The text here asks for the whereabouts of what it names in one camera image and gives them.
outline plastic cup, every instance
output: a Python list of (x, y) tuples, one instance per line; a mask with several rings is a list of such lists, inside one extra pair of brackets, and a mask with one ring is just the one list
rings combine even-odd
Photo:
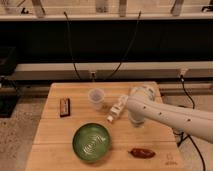
[(104, 106), (105, 93), (100, 88), (91, 89), (88, 93), (89, 101), (95, 110), (101, 110)]

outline cable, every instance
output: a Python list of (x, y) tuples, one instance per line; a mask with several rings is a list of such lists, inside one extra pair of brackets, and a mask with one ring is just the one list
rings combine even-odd
[(202, 161), (202, 166), (203, 166), (203, 171), (206, 171), (206, 164), (205, 164), (205, 160), (203, 159), (203, 156), (199, 150), (199, 148), (197, 147), (196, 143), (194, 142), (194, 140), (192, 139), (192, 137), (189, 135), (189, 139), (191, 140), (192, 144), (194, 145), (195, 149), (197, 150), (199, 156), (200, 156), (200, 159)]
[[(191, 100), (191, 102), (192, 102), (192, 108), (195, 109), (195, 102), (194, 102), (194, 100), (192, 99), (192, 97), (188, 94), (188, 92), (187, 92), (186, 89), (185, 89), (185, 81), (184, 81), (183, 75), (181, 75), (180, 78), (181, 78), (181, 83), (182, 83), (183, 91), (184, 91), (184, 93), (187, 95), (187, 97)], [(189, 138), (189, 139), (191, 140), (192, 144), (194, 145), (194, 147), (195, 147), (195, 149), (196, 149), (196, 151), (197, 151), (197, 153), (198, 153), (198, 155), (199, 155), (199, 157), (200, 157), (200, 159), (201, 159), (202, 166), (203, 166), (203, 171), (206, 171), (205, 160), (203, 159), (203, 156), (202, 156), (202, 154), (201, 154), (201, 152), (200, 152), (198, 146), (196, 145), (195, 141), (193, 140), (193, 138), (191, 137), (191, 135), (187, 135), (185, 138), (183, 138), (183, 135), (184, 135), (184, 133), (182, 132), (182, 134), (181, 134), (181, 140), (180, 140), (180, 142), (178, 143), (178, 147), (179, 147), (187, 138)]]
[(185, 89), (185, 82), (184, 82), (184, 77), (183, 75), (180, 76), (180, 80), (181, 80), (181, 84), (182, 84), (182, 87), (183, 87), (183, 91), (184, 93), (187, 95), (187, 97), (191, 100), (192, 102), (192, 109), (195, 109), (195, 102), (194, 100), (192, 99), (192, 97), (189, 95), (189, 93), (186, 91)]
[(22, 0), (21, 2), (19, 2), (19, 4), (17, 5), (17, 7), (20, 7), (26, 0)]
[(64, 15), (67, 19), (67, 32), (68, 32), (68, 45), (69, 45), (69, 53), (70, 53), (70, 56), (72, 58), (72, 63), (73, 63), (73, 66), (74, 66), (74, 69), (75, 69), (75, 73), (76, 75), (78, 76), (78, 79), (79, 80), (82, 80), (81, 79), (81, 76), (80, 74), (78, 73), (78, 70), (76, 68), (76, 65), (75, 65), (75, 60), (74, 60), (74, 57), (73, 57), (73, 51), (72, 51), (72, 42), (71, 42), (71, 29), (70, 29), (70, 24), (69, 24), (69, 18), (68, 18), (68, 15), (66, 12), (64, 12)]
[(136, 35), (137, 35), (138, 25), (139, 25), (140, 18), (141, 18), (141, 11), (140, 11), (139, 14), (138, 14), (138, 19), (137, 19), (137, 22), (136, 22), (136, 25), (135, 25), (135, 31), (134, 31), (133, 36), (132, 36), (132, 39), (131, 39), (131, 41), (129, 42), (129, 45), (128, 45), (128, 47), (127, 47), (125, 53), (124, 53), (124, 56), (122, 57), (120, 63), (119, 63), (118, 66), (117, 66), (117, 68), (116, 68), (108, 77), (106, 77), (106, 78), (104, 79), (104, 81), (110, 79), (111, 77), (113, 77), (113, 75), (115, 75), (115, 74), (118, 72), (118, 70), (119, 70), (119, 68), (121, 67), (123, 61), (125, 60), (125, 58), (126, 58), (127, 55), (129, 54), (129, 51), (130, 51), (130, 49), (132, 48), (132, 46), (133, 46), (133, 44), (134, 44), (134, 42), (135, 42), (135, 38), (136, 38)]

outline wooden cutting board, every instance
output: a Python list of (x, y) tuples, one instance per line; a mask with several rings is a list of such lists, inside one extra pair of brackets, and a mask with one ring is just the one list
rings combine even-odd
[[(54, 83), (51, 86), (42, 118), (33, 142), (26, 171), (170, 171), (183, 170), (183, 162), (171, 128), (146, 120), (133, 127), (125, 110), (113, 124), (106, 120), (109, 108), (121, 94), (128, 94), (134, 86), (150, 85), (155, 88), (156, 101), (162, 102), (155, 82), (116, 83)], [(105, 108), (95, 111), (88, 101), (91, 88), (102, 88)], [(71, 100), (71, 116), (59, 117), (60, 98)], [(107, 128), (112, 139), (108, 154), (100, 161), (86, 164), (73, 152), (72, 139), (82, 125), (95, 122)], [(138, 159), (128, 151), (134, 147), (155, 151), (151, 159)]]

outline black panel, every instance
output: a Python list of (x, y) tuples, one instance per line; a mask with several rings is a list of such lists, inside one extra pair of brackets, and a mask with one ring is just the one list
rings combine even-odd
[[(77, 62), (120, 61), (137, 21), (71, 21)], [(15, 46), (19, 63), (71, 62), (66, 21), (0, 22), (0, 46)], [(125, 61), (211, 61), (213, 20), (140, 21)]]

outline shelf bracket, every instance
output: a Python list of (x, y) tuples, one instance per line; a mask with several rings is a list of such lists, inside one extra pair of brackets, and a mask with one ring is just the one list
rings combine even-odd
[(35, 14), (38, 18), (43, 18), (45, 14), (45, 10), (42, 6), (41, 0), (32, 0), (32, 4), (35, 10)]
[(119, 0), (119, 15), (120, 15), (120, 17), (126, 16), (126, 7), (127, 7), (127, 0)]
[(173, 16), (179, 16), (183, 6), (184, 0), (175, 0), (175, 3), (171, 9), (171, 14)]

